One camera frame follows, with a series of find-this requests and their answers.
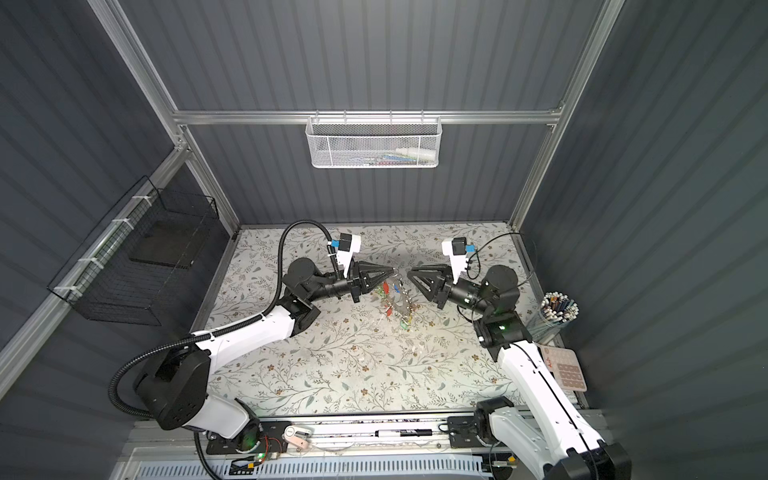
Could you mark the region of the large keyring with coloured keys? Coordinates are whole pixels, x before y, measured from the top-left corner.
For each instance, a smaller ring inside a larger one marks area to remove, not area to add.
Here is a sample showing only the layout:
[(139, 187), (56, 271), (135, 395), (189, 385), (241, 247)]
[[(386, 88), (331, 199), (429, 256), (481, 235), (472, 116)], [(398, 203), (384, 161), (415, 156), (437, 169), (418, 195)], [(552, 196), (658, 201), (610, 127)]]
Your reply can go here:
[(375, 290), (385, 318), (395, 321), (404, 331), (410, 331), (417, 309), (414, 297), (403, 276), (395, 271)]

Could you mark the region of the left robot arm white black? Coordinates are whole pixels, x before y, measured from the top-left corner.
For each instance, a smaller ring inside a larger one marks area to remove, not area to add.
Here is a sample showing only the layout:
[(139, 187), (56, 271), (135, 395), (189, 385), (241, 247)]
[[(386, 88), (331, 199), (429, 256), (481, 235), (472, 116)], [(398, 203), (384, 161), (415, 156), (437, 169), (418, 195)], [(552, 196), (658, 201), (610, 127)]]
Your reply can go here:
[(299, 258), (289, 265), (282, 279), (283, 296), (268, 314), (216, 328), (207, 339), (153, 355), (134, 391), (164, 430), (186, 428), (233, 439), (255, 426), (257, 417), (241, 402), (210, 391), (215, 373), (252, 351), (307, 330), (320, 315), (314, 301), (348, 295), (358, 302), (393, 273), (389, 266), (353, 261), (348, 275), (338, 279), (321, 273), (312, 260)]

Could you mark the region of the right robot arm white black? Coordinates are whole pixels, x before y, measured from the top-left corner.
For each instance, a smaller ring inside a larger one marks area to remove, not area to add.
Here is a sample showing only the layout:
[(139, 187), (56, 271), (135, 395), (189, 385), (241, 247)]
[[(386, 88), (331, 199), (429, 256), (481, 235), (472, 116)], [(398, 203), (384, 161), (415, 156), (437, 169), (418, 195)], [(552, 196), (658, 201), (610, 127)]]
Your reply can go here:
[(467, 308), (480, 345), (513, 380), (536, 423), (525, 421), (512, 401), (497, 397), (475, 410), (480, 437), (508, 447), (538, 479), (629, 479), (632, 461), (618, 443), (609, 444), (576, 410), (548, 370), (523, 325), (513, 269), (496, 265), (475, 283), (446, 264), (416, 267), (408, 279), (443, 308)]

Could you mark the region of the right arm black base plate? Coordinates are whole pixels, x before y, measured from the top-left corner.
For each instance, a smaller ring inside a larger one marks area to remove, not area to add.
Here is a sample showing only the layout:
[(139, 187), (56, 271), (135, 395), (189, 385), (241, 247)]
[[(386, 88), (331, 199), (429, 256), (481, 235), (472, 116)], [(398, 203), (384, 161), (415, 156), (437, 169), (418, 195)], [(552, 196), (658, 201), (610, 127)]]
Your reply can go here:
[(527, 419), (513, 408), (449, 416), (445, 432), (454, 449), (501, 446), (514, 450), (521, 445), (528, 446), (529, 440), (538, 435)]

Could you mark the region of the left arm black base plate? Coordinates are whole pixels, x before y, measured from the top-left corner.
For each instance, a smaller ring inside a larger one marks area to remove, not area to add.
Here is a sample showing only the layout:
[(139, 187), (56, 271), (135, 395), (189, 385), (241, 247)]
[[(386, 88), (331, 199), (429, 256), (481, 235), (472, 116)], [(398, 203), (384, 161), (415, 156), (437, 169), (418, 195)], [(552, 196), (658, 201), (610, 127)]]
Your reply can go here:
[(261, 421), (258, 426), (248, 425), (243, 433), (233, 439), (208, 433), (202, 445), (208, 455), (285, 453), (287, 442), (283, 434), (291, 425), (289, 421)]

